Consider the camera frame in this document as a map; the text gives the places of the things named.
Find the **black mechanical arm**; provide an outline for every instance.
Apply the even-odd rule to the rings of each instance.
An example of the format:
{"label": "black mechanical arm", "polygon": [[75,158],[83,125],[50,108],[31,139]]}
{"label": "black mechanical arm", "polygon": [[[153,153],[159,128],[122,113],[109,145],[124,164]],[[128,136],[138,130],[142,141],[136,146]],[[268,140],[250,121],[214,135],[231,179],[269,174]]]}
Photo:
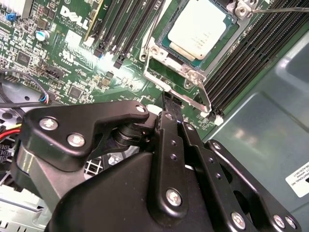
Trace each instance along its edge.
{"label": "black mechanical arm", "polygon": [[[140,152],[85,180],[88,159],[131,145]],[[47,232],[301,231],[222,144],[202,143],[167,93],[159,116],[136,101],[28,112],[11,172],[53,212]]]}

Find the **green circuit board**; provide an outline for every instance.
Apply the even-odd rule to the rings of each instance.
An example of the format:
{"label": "green circuit board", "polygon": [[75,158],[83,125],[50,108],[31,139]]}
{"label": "green circuit board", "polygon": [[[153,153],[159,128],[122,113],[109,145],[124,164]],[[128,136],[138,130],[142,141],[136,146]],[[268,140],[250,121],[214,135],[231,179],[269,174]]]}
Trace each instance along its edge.
{"label": "green circuit board", "polygon": [[[172,0],[164,16],[156,27],[153,36],[157,38],[165,27],[173,10],[181,0]],[[105,20],[112,0],[104,0],[96,16],[96,20]],[[139,57],[141,39],[148,30],[150,23],[157,11],[153,8],[151,14],[138,33],[131,56],[125,59],[120,69],[113,68],[115,56],[106,55],[102,58],[94,56],[94,50],[98,45],[86,44],[84,38],[89,30],[89,16],[93,10],[94,0],[34,0],[29,18],[10,22],[5,19],[5,9],[0,12],[0,64],[2,68],[11,68],[30,73],[38,78],[43,86],[55,100],[62,104],[85,104],[94,102],[108,102],[120,100],[136,100],[144,105],[156,104],[160,99],[162,89],[143,77],[144,63]],[[261,8],[268,7],[262,1]],[[47,22],[50,38],[46,42],[36,39],[35,33],[42,19]],[[125,25],[127,18],[124,16],[119,25]],[[130,25],[128,33],[139,23],[136,17]],[[248,28],[258,20],[258,16],[252,17]],[[210,59],[203,68],[215,57],[224,46],[231,33],[235,32],[237,25],[231,27],[225,39],[221,40]],[[245,36],[242,33],[238,40]],[[57,67],[64,73],[63,78],[54,79],[46,76],[38,68],[40,62]],[[169,70],[157,61],[151,60],[150,73],[169,84],[178,93],[194,98],[198,94],[197,87],[183,88],[183,78]],[[20,83],[35,88],[28,80],[17,76]],[[201,138],[204,138],[214,127],[214,123],[201,116],[198,109],[188,104],[183,104],[184,120],[193,124]]]}

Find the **red wire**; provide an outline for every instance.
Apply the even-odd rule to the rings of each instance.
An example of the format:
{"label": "red wire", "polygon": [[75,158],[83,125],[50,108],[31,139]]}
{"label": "red wire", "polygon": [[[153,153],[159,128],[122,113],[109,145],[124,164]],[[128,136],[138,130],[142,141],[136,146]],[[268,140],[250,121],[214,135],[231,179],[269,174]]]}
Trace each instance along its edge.
{"label": "red wire", "polygon": [[15,134],[15,133],[19,133],[19,132],[20,132],[20,129],[6,131],[6,132],[0,134],[0,140],[4,139],[5,137],[7,137],[11,134]]}

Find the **capacitor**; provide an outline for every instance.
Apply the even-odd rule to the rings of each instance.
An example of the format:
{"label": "capacitor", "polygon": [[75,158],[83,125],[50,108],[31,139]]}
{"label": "capacitor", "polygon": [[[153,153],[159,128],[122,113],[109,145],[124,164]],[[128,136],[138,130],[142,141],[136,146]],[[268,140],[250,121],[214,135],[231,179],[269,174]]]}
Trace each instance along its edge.
{"label": "capacitor", "polygon": [[35,38],[37,38],[37,40],[41,42],[47,41],[49,37],[50,37],[49,32],[46,30],[37,31],[35,34]]}

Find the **gray metal panel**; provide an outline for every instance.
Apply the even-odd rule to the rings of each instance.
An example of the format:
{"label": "gray metal panel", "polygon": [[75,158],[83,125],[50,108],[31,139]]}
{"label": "gray metal panel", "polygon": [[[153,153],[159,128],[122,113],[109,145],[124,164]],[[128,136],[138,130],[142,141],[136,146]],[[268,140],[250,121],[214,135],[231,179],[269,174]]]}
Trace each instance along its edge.
{"label": "gray metal panel", "polygon": [[211,135],[293,213],[305,232],[309,194],[298,198],[285,178],[309,162],[308,73],[309,32]]}

